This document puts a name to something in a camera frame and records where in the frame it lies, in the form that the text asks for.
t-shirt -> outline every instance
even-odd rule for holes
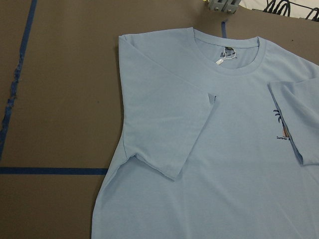
[[[119,65],[92,239],[319,238],[318,65],[193,27],[119,36]]]

neckline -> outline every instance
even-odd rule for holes
[[[208,67],[209,71],[213,73],[219,73],[223,76],[242,76],[247,75],[249,73],[254,72],[261,65],[265,52],[266,52],[266,40],[262,37],[256,36],[249,39],[230,39],[230,38],[222,38],[218,36],[209,35],[207,33],[201,32],[193,27],[189,27],[186,29],[188,40],[193,50],[194,54],[199,58],[199,60]],[[195,39],[202,40],[204,42],[220,45],[220,46],[228,46],[233,48],[249,48],[258,46],[258,52],[254,58],[254,60],[240,68],[228,69],[216,64],[216,62],[208,59],[199,49]]]

short sleeve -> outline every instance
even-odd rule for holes
[[[211,113],[216,95],[157,64],[125,35],[119,37],[119,63],[126,157],[135,156],[175,180]]]
[[[270,82],[269,89],[299,162],[319,164],[319,78]]]

printed graphic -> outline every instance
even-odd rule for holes
[[[279,110],[274,110],[274,112],[277,112],[277,114],[275,114],[276,116],[278,116],[278,122],[280,123],[280,120],[281,120],[281,123],[282,123],[282,126],[283,126],[283,137],[277,137],[277,139],[289,139],[290,140],[290,137],[289,137],[289,134],[288,134],[288,130],[286,129],[285,125],[284,125],[284,122],[283,122],[283,119],[279,113]]]

palm tree graphic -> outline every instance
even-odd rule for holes
[[[281,115],[280,115],[279,111],[278,110],[274,110],[274,112],[277,112],[277,114],[275,114],[275,115],[279,116],[278,117],[278,122],[280,123],[280,120],[281,120],[281,123],[283,125],[283,137],[289,138],[288,131],[287,131],[285,125],[284,125],[283,119],[281,118]]]

